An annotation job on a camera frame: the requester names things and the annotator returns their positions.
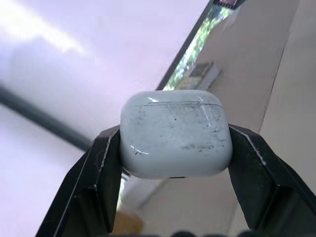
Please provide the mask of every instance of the black holder arm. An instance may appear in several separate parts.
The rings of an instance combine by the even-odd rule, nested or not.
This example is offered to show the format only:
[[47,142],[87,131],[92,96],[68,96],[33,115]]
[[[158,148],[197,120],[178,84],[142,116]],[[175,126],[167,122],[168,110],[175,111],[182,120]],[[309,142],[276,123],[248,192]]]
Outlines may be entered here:
[[[315,234],[316,197],[299,175],[260,135],[234,125],[230,133],[228,169],[252,230],[241,236]],[[119,140],[117,126],[93,141],[66,175],[36,237],[96,237],[113,230],[122,173]]]

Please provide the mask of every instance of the white earbud case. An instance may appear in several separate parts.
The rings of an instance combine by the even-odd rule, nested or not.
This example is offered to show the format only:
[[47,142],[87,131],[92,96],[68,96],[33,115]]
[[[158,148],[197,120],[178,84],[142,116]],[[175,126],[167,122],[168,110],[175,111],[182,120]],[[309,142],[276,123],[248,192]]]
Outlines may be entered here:
[[214,175],[233,152],[222,104],[206,91],[132,96],[121,112],[120,137],[123,165],[139,178]]

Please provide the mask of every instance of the tree foliage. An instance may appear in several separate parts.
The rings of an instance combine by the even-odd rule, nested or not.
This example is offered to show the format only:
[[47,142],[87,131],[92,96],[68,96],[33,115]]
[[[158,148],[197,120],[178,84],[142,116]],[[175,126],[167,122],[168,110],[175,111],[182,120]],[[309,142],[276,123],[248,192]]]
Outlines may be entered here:
[[174,90],[176,88],[183,76],[193,67],[211,30],[220,21],[228,17],[231,12],[232,10],[225,7],[220,7],[217,5],[212,6],[208,17],[206,17],[206,19],[201,24],[178,66],[171,75],[164,90]]

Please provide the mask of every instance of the black pipe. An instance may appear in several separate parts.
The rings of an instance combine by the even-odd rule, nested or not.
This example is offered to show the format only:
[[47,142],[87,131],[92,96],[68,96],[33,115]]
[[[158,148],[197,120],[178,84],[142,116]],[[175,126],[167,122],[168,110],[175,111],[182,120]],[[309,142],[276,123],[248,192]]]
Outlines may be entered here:
[[86,151],[92,142],[1,86],[0,103],[83,151]]

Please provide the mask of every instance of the beige wall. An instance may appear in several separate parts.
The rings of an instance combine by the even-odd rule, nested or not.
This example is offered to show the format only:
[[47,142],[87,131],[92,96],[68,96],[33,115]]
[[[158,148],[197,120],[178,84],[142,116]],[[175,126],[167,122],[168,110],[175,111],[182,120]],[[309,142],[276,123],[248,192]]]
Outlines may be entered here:
[[[260,130],[273,151],[316,193],[316,1],[301,0]],[[239,207],[230,229],[244,229]]]
[[[223,21],[207,39],[198,62],[223,74],[212,92],[230,123],[259,131],[299,0],[248,0],[236,21]],[[142,207],[145,234],[228,234],[237,199],[227,172],[204,179],[168,180]],[[233,224],[244,226],[242,218]]]

